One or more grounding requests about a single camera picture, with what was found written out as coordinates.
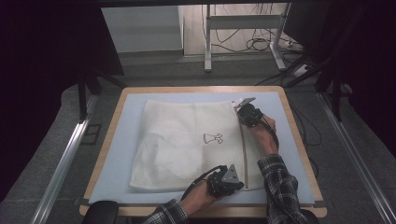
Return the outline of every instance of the plaid shirt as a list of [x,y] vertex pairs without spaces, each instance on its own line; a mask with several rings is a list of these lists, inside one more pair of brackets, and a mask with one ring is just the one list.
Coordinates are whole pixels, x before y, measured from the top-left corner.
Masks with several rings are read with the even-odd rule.
[[[268,155],[261,158],[257,164],[264,176],[264,185],[268,187],[274,197],[283,204],[285,209],[298,223],[307,223],[306,218],[300,212],[300,205],[297,198],[297,179],[288,172],[285,163],[279,155]],[[285,213],[280,210],[270,195],[267,197],[269,214],[268,223],[286,224],[292,223]],[[187,214],[180,204],[175,200],[162,204],[147,217],[143,223],[183,223],[187,220]]]

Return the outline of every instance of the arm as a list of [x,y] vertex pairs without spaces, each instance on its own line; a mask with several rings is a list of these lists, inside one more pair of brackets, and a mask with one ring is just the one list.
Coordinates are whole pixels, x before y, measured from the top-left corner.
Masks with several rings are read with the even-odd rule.
[[173,199],[168,203],[160,205],[142,223],[183,223],[190,215],[204,210],[215,200],[215,197],[209,195],[206,182],[201,181],[183,201],[178,203],[177,200]]
[[[264,118],[275,131],[275,121]],[[250,128],[252,135],[257,139],[264,152],[264,157],[257,163],[264,176],[264,186],[268,199],[268,223],[293,223],[286,210],[297,223],[306,223],[306,218],[301,214],[300,204],[297,197],[298,182],[291,175],[278,155],[276,143],[269,132],[261,125]]]

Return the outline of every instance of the wooden table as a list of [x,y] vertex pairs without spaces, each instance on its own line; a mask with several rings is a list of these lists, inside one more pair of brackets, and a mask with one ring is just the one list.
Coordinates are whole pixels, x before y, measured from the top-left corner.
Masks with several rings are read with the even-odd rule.
[[[300,133],[297,129],[294,117],[291,113],[288,99],[285,92],[281,87],[251,87],[251,86],[211,86],[211,87],[146,87],[146,88],[125,88],[122,91],[119,102],[117,104],[116,111],[114,112],[113,119],[111,120],[110,126],[108,128],[105,142],[103,143],[102,149],[100,151],[99,157],[97,159],[96,165],[93,169],[91,180],[88,184],[84,195],[84,201],[88,201],[92,195],[93,188],[96,181],[99,178],[99,174],[105,164],[105,159],[107,152],[110,149],[110,144],[116,131],[117,124],[120,119],[120,114],[123,109],[124,102],[128,94],[131,93],[169,93],[169,92],[238,92],[238,91],[277,91],[281,99],[282,105],[285,108],[285,113],[289,121],[289,125],[294,137],[294,141],[297,145],[303,166],[308,177],[309,185],[313,191],[315,201],[323,202],[323,197],[320,193],[318,182],[315,179],[314,172],[310,165],[308,156],[304,148],[303,141],[301,139]],[[79,212],[85,215],[89,206],[83,204],[79,208]],[[145,206],[138,204],[136,206],[120,206],[119,216],[127,217],[145,217],[154,211],[155,207]],[[314,207],[311,205],[309,207],[303,207],[312,211],[317,217],[325,217],[327,215],[326,207]],[[266,217],[266,207],[265,206],[211,206],[205,211],[202,211],[193,217]]]

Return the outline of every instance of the white wall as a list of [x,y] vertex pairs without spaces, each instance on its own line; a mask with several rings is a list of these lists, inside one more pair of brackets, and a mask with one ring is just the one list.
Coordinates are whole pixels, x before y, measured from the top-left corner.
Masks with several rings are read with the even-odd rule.
[[183,49],[177,6],[107,7],[102,12],[118,53]]

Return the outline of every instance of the white cloth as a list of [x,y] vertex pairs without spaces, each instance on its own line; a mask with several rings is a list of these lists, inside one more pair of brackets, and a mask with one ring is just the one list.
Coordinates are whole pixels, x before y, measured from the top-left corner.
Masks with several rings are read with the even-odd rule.
[[261,188],[256,163],[261,153],[246,127],[242,130],[231,102],[147,101],[130,186],[153,192],[185,190],[215,166],[234,164],[246,187]]

